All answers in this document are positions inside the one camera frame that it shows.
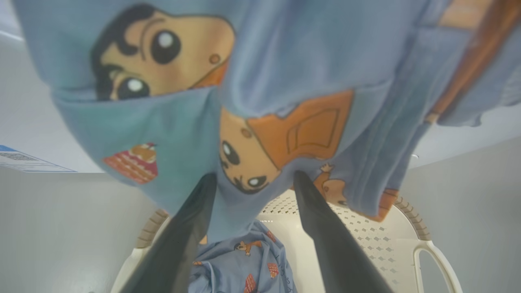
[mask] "laundry basket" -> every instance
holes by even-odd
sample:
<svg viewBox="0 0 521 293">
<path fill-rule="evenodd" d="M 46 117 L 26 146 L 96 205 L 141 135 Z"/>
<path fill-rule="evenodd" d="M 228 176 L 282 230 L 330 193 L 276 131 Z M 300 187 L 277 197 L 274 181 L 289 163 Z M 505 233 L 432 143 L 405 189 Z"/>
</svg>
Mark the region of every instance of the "laundry basket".
<svg viewBox="0 0 521 293">
<path fill-rule="evenodd" d="M 403 198 L 398 198 L 383 223 L 353 211 L 330 205 L 356 238 L 360 247 L 396 293 L 421 293 L 423 283 L 419 253 L 428 252 L 438 264 L 449 292 L 462 292 L 459 281 L 443 253 L 432 243 L 422 218 Z M 295 193 L 288 190 L 269 202 L 257 217 L 284 244 L 299 293 L 324 292 L 313 240 L 304 232 Z M 138 237 L 136 248 L 123 264 L 111 293 L 118 293 L 146 255 L 170 218 L 157 210 Z"/>
</svg>

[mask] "cartoon print fabric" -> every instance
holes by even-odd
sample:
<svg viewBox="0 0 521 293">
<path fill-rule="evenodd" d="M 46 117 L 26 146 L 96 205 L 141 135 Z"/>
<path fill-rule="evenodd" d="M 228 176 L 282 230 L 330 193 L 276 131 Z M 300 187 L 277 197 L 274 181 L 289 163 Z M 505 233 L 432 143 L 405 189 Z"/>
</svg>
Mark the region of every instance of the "cartoon print fabric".
<svg viewBox="0 0 521 293">
<path fill-rule="evenodd" d="M 286 248 L 269 235 L 255 220 L 247 235 L 199 246 L 188 292 L 296 293 Z"/>
<path fill-rule="evenodd" d="M 296 170 L 382 221 L 480 21 L 433 0 L 14 6 L 62 117 L 107 173 L 171 215 L 217 174 L 208 243 L 246 233 Z M 509 38 L 484 81 L 512 92 L 519 30 Z"/>
</svg>

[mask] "qr code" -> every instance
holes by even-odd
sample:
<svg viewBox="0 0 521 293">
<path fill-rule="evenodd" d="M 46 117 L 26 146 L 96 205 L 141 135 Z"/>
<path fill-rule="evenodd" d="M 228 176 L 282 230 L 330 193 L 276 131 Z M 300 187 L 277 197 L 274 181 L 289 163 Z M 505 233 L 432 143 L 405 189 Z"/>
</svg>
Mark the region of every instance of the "qr code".
<svg viewBox="0 0 521 293">
<path fill-rule="evenodd" d="M 24 154 L 17 154 L 17 153 L 0 153 L 0 156 L 9 158 L 9 159 L 15 160 L 15 161 L 38 161 L 35 158 L 26 156 Z"/>
</svg>

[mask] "cartoon black hair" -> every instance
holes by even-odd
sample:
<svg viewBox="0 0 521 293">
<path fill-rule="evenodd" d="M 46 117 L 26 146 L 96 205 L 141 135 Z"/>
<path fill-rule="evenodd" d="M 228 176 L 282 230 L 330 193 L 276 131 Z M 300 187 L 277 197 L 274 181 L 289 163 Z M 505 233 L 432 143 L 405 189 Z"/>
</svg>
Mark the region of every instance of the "cartoon black hair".
<svg viewBox="0 0 521 293">
<path fill-rule="evenodd" d="M 98 100 L 109 100 L 113 83 L 110 73 L 122 69 L 116 65 L 102 65 L 101 57 L 112 43 L 116 43 L 119 51 L 125 55 L 134 55 L 138 48 L 127 43 L 125 32 L 134 22 L 152 17 L 156 9 L 149 4 L 132 6 L 114 19 L 100 35 L 91 50 L 91 66 L 96 77 L 96 96 Z"/>
</svg>

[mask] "blue and white sticker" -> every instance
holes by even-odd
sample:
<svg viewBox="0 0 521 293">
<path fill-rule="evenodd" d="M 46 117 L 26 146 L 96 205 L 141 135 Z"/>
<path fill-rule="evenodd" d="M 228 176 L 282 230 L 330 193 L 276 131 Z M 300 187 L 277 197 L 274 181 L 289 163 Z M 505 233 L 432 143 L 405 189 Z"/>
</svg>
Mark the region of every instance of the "blue and white sticker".
<svg viewBox="0 0 521 293">
<path fill-rule="evenodd" d="M 17 150 L 13 150 L 5 145 L 0 145 L 0 166 L 23 172 L 76 172 Z"/>
</svg>

